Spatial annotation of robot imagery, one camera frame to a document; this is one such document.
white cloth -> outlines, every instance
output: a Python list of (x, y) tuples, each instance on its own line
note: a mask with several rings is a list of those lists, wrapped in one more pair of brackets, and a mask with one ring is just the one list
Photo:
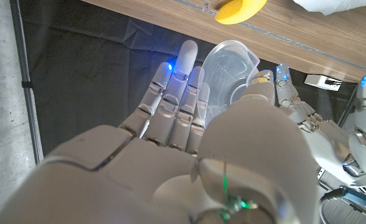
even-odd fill
[(325, 16), (356, 7), (366, 6), (366, 0), (294, 0), (309, 12), (321, 12)]

robotic hand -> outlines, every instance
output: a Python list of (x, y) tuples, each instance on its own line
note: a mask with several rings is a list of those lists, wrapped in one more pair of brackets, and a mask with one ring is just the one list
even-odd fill
[(99, 126), (56, 148), (0, 223), (317, 223), (316, 164), (273, 106), (271, 72), (255, 75), (204, 132), (210, 90), (203, 70), (192, 69), (196, 54), (195, 42), (183, 43), (175, 68), (160, 65), (118, 128)]
[(281, 64), (276, 70), (278, 102), (289, 109), (290, 118), (298, 124), (316, 162), (345, 187), (357, 191), (354, 195), (360, 194), (347, 202), (366, 207), (366, 76), (357, 90), (356, 129), (349, 137), (333, 121), (324, 121), (299, 99), (286, 65)]

wooden table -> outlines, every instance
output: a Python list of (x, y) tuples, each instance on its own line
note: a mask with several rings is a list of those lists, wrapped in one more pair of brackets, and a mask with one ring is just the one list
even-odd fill
[(226, 0), (84, 0), (183, 34), (219, 44), (235, 39), (259, 58), (347, 82), (366, 75), (366, 7), (323, 16), (292, 0), (269, 0), (249, 20), (215, 21)]

transparent plastic container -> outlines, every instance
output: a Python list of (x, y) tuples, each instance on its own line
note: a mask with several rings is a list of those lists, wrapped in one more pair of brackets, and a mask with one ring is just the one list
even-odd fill
[(202, 65), (202, 83), (208, 84), (210, 90), (206, 112), (200, 113), (204, 127), (241, 97), (246, 81), (258, 72), (259, 62), (252, 51), (236, 40), (222, 42), (208, 54)]

yellow object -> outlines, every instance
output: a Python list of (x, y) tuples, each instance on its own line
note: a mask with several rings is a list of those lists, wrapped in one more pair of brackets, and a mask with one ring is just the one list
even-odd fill
[(268, 81), (268, 79), (265, 77), (258, 77), (257, 80), (258, 80), (258, 83), (263, 83), (263, 82)]
[(238, 24), (253, 15), (266, 4), (267, 0), (233, 0), (222, 6), (215, 19), (221, 24)]

